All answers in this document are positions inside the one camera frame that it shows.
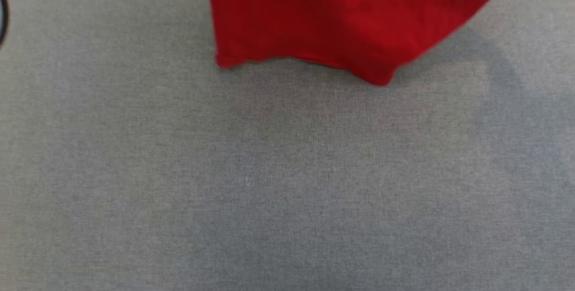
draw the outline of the red fabric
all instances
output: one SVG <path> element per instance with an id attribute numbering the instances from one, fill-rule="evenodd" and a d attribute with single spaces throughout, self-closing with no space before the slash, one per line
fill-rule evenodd
<path id="1" fill-rule="evenodd" d="M 218 65 L 291 56 L 387 84 L 488 0 L 212 0 Z"/>

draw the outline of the gray sofa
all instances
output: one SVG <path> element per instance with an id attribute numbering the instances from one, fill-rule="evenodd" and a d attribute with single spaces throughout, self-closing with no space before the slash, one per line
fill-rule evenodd
<path id="1" fill-rule="evenodd" d="M 375 87 L 220 70 L 209 0 L 10 0 L 0 290 L 575 290 L 575 0 Z"/>

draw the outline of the gray upholstery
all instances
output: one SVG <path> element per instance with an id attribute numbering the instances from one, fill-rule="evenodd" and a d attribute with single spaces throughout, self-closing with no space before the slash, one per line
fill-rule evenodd
<path id="1" fill-rule="evenodd" d="M 208 0 L 11 0 L 0 289 L 575 290 L 575 0 L 388 87 L 213 62 Z"/>

